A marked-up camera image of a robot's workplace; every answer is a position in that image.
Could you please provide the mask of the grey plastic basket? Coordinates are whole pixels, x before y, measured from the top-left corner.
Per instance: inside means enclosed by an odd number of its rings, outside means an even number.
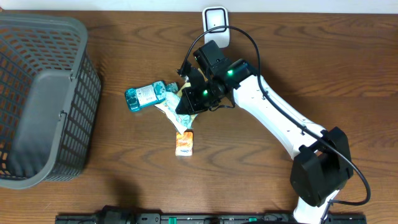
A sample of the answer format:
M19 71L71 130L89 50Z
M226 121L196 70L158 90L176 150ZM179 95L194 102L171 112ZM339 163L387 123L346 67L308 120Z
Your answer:
M71 17L1 14L1 187L82 173L102 89L87 42Z

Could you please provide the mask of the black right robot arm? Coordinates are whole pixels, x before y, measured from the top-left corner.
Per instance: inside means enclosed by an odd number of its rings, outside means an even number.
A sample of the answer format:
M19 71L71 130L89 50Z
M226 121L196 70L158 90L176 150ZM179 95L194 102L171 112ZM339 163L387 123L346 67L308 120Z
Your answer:
M216 42L193 54L198 68L184 62L177 72L190 86L182 91L178 114L220 108L223 98L246 110L284 146L293 160L290 183L299 196L293 218L323 223L331 200L353 176L348 138L340 128L326 130L292 108L246 60L232 62Z

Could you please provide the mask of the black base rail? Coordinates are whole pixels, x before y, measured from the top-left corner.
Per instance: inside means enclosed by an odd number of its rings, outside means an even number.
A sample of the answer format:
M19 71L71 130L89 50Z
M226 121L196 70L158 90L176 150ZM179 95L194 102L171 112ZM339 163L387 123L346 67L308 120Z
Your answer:
M264 214L161 214L134 213L131 210L105 206L95 213L66 214L55 217L55 224L241 224L297 223L288 213Z

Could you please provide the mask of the teal wet wipes pack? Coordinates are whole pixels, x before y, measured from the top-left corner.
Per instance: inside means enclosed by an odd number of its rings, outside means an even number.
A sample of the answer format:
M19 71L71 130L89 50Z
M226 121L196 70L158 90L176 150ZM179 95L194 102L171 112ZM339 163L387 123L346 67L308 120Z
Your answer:
M180 100L181 97L179 97L176 93L167 91L165 106L171 112L172 118L174 119L173 123L176 121L180 128L192 129L192 123L196 118L196 115L178 114L176 109L180 103Z

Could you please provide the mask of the teal mouthwash bottle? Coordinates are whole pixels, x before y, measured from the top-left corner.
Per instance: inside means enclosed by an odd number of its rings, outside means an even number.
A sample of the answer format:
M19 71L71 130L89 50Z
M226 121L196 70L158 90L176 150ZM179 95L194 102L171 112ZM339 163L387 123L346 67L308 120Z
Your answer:
M178 91L179 84L177 82L166 83L161 80L139 88L127 89L124 96L128 109L131 112L136 112L163 102L167 92L176 93Z

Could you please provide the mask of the orange snack bag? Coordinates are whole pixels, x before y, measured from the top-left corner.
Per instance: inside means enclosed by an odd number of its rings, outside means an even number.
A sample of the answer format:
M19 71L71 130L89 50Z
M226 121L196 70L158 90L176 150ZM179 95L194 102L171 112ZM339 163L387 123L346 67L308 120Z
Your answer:
M161 103L155 104L155 107L163 112L167 119L173 124L179 134L183 134L185 131L192 129L192 123L197 115L186 115L177 114L176 108L180 103L182 90L190 87L191 84L188 78L185 79L185 84L179 88L178 83L169 83L165 86L166 91L164 92L165 100Z

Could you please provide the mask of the white barcode scanner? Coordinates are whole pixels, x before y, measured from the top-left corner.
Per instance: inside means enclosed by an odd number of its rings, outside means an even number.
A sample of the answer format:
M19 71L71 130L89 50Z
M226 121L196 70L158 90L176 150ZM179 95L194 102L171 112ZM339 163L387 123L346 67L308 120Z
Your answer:
M228 26L228 11L223 6L207 7L202 11L203 30L208 31L215 27ZM215 29L204 35L204 41L207 44L214 40L219 48L226 48L230 41L230 32L228 28Z

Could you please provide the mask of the small orange box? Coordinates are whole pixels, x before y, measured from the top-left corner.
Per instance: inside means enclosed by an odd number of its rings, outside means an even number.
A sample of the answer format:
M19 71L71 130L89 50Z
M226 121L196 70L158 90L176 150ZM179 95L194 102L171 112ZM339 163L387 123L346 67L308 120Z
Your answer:
M192 156L193 154L193 132L185 131L183 134L176 133L176 156Z

